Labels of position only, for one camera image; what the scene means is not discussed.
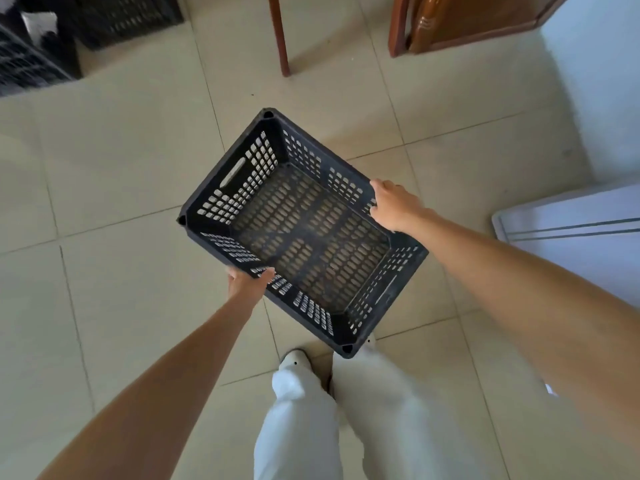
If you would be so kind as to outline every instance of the person's right arm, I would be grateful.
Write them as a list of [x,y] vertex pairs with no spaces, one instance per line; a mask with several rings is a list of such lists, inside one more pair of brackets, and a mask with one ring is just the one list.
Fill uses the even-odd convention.
[[546,382],[640,449],[640,313],[555,264],[372,180],[371,216],[420,241],[514,339]]

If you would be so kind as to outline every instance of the forearm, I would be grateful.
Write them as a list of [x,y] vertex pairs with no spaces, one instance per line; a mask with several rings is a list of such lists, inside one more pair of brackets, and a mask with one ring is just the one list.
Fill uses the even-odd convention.
[[252,308],[231,298],[109,403],[39,478],[169,479]]
[[408,232],[471,291],[554,388],[609,415],[619,428],[625,425],[612,415],[640,427],[640,314],[633,307],[564,268],[430,211],[412,220]]

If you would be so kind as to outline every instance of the crate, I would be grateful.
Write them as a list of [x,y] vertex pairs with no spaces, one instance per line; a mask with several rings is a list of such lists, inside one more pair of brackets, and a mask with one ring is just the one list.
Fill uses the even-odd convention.
[[177,0],[43,0],[88,48],[108,47],[183,23]]
[[428,251],[369,215],[369,179],[263,109],[182,206],[225,264],[276,277],[267,297],[343,357],[356,354]]
[[43,88],[82,77],[73,38],[61,27],[58,37],[32,44],[17,9],[0,15],[0,96]]

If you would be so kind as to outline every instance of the white pants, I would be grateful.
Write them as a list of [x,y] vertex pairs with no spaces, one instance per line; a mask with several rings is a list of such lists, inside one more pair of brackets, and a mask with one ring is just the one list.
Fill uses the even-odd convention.
[[340,480],[338,404],[364,444],[369,480],[483,477],[435,395],[368,345],[350,360],[333,355],[335,401],[302,365],[277,371],[272,385],[276,403],[255,444],[255,480]]

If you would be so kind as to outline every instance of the hand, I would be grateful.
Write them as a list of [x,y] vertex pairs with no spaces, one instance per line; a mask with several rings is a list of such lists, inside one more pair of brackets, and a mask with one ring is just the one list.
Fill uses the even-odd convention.
[[229,299],[240,297],[250,303],[251,306],[255,306],[264,295],[264,290],[269,282],[276,275],[276,270],[268,267],[259,278],[252,278],[238,268],[228,267],[227,274],[229,279]]
[[420,199],[407,192],[402,185],[390,180],[370,181],[376,193],[377,206],[370,210],[371,217],[382,227],[393,231],[407,232],[412,220],[420,218],[428,209],[420,203]]

